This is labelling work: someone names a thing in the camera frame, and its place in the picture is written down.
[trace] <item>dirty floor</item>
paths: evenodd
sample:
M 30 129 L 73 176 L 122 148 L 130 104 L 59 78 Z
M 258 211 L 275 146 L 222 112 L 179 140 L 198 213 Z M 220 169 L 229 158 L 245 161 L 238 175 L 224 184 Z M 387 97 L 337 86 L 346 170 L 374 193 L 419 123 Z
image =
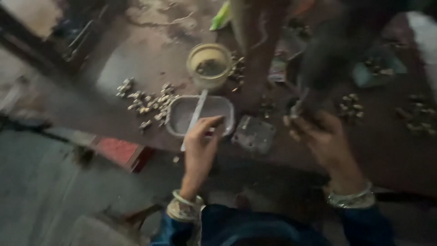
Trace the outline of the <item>dirty floor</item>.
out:
M 26 132 L 0 133 L 0 245 L 61 245 L 80 215 L 146 207 L 177 188 L 183 174 L 171 153 L 158 151 L 139 174 L 130 174 L 100 157 L 81 168 L 72 149 Z M 235 194 L 244 192 L 254 210 L 311 222 L 334 245 L 347 245 L 319 192 L 322 182 L 309 173 L 217 157 L 204 194 L 211 203 L 232 205 Z M 387 203 L 381 208 L 394 225 L 398 245 L 437 245 L 437 209 Z M 152 234 L 158 224 L 156 214 L 143 233 Z

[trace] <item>red object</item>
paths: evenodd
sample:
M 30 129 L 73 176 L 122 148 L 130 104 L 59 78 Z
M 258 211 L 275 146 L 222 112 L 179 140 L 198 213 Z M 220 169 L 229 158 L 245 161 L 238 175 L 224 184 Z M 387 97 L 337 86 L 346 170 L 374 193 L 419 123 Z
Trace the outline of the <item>red object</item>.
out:
M 96 137 L 89 147 L 120 167 L 135 173 L 141 171 L 155 152 L 150 147 L 110 137 Z

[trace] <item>blue sleeve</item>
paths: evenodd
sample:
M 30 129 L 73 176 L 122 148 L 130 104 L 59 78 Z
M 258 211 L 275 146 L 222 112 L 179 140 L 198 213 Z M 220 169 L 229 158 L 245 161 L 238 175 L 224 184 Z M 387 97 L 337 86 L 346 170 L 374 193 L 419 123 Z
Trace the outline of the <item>blue sleeve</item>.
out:
M 364 209 L 337 209 L 344 234 L 351 246 L 394 246 L 389 221 L 377 206 Z
M 186 246 L 193 227 L 193 223 L 176 221 L 164 212 L 160 230 L 152 237 L 150 246 Z

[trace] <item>person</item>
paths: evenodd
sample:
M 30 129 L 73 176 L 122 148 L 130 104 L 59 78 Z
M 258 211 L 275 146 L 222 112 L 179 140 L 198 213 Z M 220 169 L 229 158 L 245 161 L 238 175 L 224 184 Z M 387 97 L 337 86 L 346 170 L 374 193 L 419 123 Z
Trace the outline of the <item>person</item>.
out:
M 174 198 L 150 245 L 330 245 L 311 226 L 285 216 L 204 205 L 197 193 L 211 170 L 224 129 L 219 125 L 222 121 L 222 116 L 199 119 L 185 136 L 182 185 L 173 191 Z M 340 120 L 322 111 L 316 114 L 316 121 L 298 118 L 293 123 L 300 139 L 329 173 L 327 202 L 340 216 L 348 241 L 353 246 L 394 245 L 391 226 L 375 204 L 371 183 L 352 156 Z M 215 131 L 207 139 L 205 133 L 211 127 Z

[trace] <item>dark cloth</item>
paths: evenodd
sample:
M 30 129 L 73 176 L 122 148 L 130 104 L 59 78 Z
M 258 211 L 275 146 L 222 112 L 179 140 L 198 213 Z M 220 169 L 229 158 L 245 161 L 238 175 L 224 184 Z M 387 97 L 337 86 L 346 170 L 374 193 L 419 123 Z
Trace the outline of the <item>dark cloth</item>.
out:
M 352 246 L 393 246 L 390 224 L 378 208 L 338 209 Z M 248 238 L 288 239 L 293 245 L 328 246 L 328 240 L 311 226 L 287 217 L 208 205 L 201 213 L 201 245 L 231 246 Z M 178 222 L 164 213 L 160 232 L 151 246 L 186 246 L 194 225 Z

